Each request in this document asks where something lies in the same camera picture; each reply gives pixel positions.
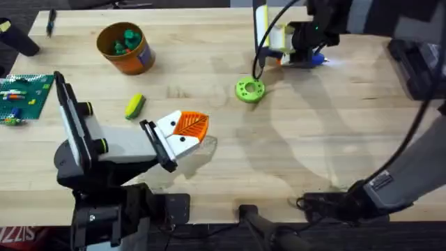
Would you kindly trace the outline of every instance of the wire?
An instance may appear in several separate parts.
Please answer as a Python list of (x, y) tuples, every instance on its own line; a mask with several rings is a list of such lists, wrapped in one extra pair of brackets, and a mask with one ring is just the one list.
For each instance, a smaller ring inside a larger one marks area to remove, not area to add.
[(322, 220), (324, 220), (324, 219), (325, 219), (325, 217), (321, 217), (313, 222), (310, 222), (308, 225), (306, 225), (300, 229), (295, 229), (289, 225), (278, 224), (274, 227), (274, 229), (269, 234), (267, 234), (263, 238), (263, 242), (261, 240), (259, 240), (258, 236), (255, 234), (255, 231), (251, 227), (251, 223), (247, 222), (247, 225), (249, 227), (249, 231), (255, 238), (255, 240), (256, 240), (257, 244), (260, 246), (261, 250), (262, 251), (271, 251), (272, 250), (271, 249), (271, 241), (273, 241), (276, 238), (276, 236), (279, 235), (279, 232), (284, 233), (284, 231), (290, 231), (290, 232), (294, 233), (296, 236), (300, 237), (301, 232), (311, 229), (312, 227), (315, 227), (317, 224), (321, 223)]
[[(446, 10), (446, 0), (443, 0), (443, 8)], [(415, 116), (412, 125), (410, 126), (409, 131), (407, 132), (407, 135), (405, 136), (404, 140), (402, 141), (401, 145), (398, 147), (398, 149), (394, 152), (394, 154), (390, 157), (390, 159), (376, 172), (374, 172), (371, 176), (366, 178), (364, 180), (364, 185), (368, 184), (370, 181), (375, 179), (382, 171), (386, 170), (391, 164), (397, 160), (401, 154), (406, 150), (407, 146), (412, 141), (413, 136), (418, 131), (418, 128), (420, 127), (421, 122), (423, 121), (424, 115), (426, 114), (427, 108), (429, 108), (429, 105), (431, 104), (431, 101), (433, 100), (433, 97), (435, 96), (435, 93), (438, 89), (438, 86), (441, 83), (441, 77), (443, 73), (443, 64), (445, 63), (445, 49), (446, 49), (446, 15), (443, 15), (443, 31), (441, 35), (441, 46), (439, 49), (439, 58), (436, 65), (436, 68), (433, 72), (433, 83), (430, 86), (427, 94), (426, 99), (421, 104), (420, 108), (418, 109), (418, 113)], [(363, 185), (359, 185), (356, 188), (353, 188), (351, 191), (347, 192), (347, 196), (352, 195), (354, 192), (356, 192), (358, 189), (360, 189)]]
[[(173, 234), (175, 232), (176, 228), (174, 227), (172, 229), (172, 232), (170, 234)], [(167, 248), (169, 248), (170, 240), (172, 239), (172, 235), (169, 235), (167, 237), (166, 245), (164, 246), (164, 251), (167, 251)]]
[(315, 55), (319, 54), (319, 52), (321, 52), (321, 50), (322, 50), (325, 46), (327, 46), (327, 43), (326, 43), (326, 42), (321, 43), (321, 44), (318, 46), (318, 48), (314, 51), (314, 54), (315, 54)]
[(256, 67), (257, 67), (257, 62), (259, 61), (259, 56), (263, 47), (263, 44), (266, 41), (266, 38), (268, 37), (268, 35), (270, 34), (272, 28), (274, 27), (274, 25), (276, 24), (276, 22), (279, 20), (279, 18), (291, 7), (293, 6), (297, 1), (299, 0), (291, 0), (289, 1), (289, 3), (287, 3), (285, 5), (285, 7), (283, 9), (280, 10), (279, 14), (277, 14), (276, 17), (274, 17), (274, 20), (271, 22), (270, 26), (266, 29), (265, 34), (262, 37), (262, 40), (259, 43), (259, 46), (257, 47), (257, 51), (256, 51), (256, 56), (254, 57), (254, 62), (252, 64), (252, 78), (254, 78), (255, 80), (259, 80), (260, 77), (263, 74), (263, 67), (261, 67), (261, 72), (259, 73), (259, 75), (256, 74)]
[(177, 236), (177, 235), (174, 235), (173, 233), (169, 233), (169, 232), (161, 229), (159, 226), (157, 226), (157, 228), (163, 234), (166, 234), (166, 235), (168, 235), (168, 236), (170, 236), (171, 238), (174, 238), (174, 239), (178, 239), (178, 240), (201, 240), (201, 239), (206, 239), (206, 238), (209, 238), (209, 237), (217, 235), (217, 234), (221, 234), (221, 233), (226, 232), (226, 231), (231, 231), (232, 229), (236, 229), (239, 226), (240, 226), (240, 223), (237, 223), (235, 225), (231, 225), (231, 226), (228, 226), (228, 227), (223, 227), (221, 229), (215, 230), (214, 232), (206, 234), (206, 235), (203, 235), (203, 236)]

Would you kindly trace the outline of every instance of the orange bucket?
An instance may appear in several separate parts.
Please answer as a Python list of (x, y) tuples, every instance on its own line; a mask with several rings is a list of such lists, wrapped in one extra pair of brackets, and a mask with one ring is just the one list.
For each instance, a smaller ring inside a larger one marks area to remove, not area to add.
[[(114, 54), (114, 41), (123, 39), (124, 31), (131, 29), (141, 34), (141, 42), (136, 49), (124, 55)], [(142, 30), (129, 22), (112, 24), (101, 31), (96, 41), (98, 50), (122, 73), (136, 75), (147, 71), (155, 62), (155, 53), (150, 49)]]

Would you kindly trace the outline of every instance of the marker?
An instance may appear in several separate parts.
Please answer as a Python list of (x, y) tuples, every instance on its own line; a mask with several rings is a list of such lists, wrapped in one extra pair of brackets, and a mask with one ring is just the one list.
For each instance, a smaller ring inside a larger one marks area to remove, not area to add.
[(11, 90), (9, 90), (9, 91), (0, 91), (0, 95), (8, 95), (8, 94), (22, 94), (22, 95), (25, 95), (26, 94), (26, 91), (19, 91), (19, 90), (16, 90), (16, 89), (11, 89)]
[(53, 34), (53, 28), (54, 28), (54, 20), (56, 19), (57, 13), (54, 9), (51, 9), (49, 11), (49, 17), (48, 17), (48, 24), (47, 24), (47, 36), (51, 38), (51, 35)]
[(22, 99), (25, 99), (25, 96), (16, 94), (8, 94), (3, 97), (3, 100), (22, 100)]

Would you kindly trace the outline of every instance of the sticker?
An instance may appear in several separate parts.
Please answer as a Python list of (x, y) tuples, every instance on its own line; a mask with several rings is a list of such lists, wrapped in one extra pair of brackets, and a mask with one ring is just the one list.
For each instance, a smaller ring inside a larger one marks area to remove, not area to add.
[(138, 55), (138, 59), (141, 61), (142, 65), (145, 66), (151, 60), (151, 50), (146, 44), (144, 50)]
[(393, 181), (393, 177), (390, 175), (388, 171), (384, 171), (377, 175), (376, 178), (369, 182), (369, 185), (373, 190), (378, 191), (381, 188), (384, 188), (387, 184)]

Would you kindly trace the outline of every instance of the yellow-green object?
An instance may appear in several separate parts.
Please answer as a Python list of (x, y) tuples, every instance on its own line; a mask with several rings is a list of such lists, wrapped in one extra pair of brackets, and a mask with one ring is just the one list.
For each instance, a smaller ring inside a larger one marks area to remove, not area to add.
[(2, 24), (0, 24), (0, 32), (5, 32), (11, 27), (11, 23), (9, 21), (6, 21)]
[(244, 77), (236, 84), (236, 96), (243, 102), (258, 102), (265, 95), (265, 85), (261, 80), (253, 77)]
[(127, 108), (125, 108), (125, 118), (134, 119), (138, 117), (145, 102), (146, 98), (142, 94), (140, 93), (135, 94), (128, 103)]
[(21, 125), (23, 122), (24, 122), (24, 120), (17, 119), (17, 118), (6, 118), (6, 119), (4, 119), (4, 123), (7, 126), (18, 126), (18, 125)]

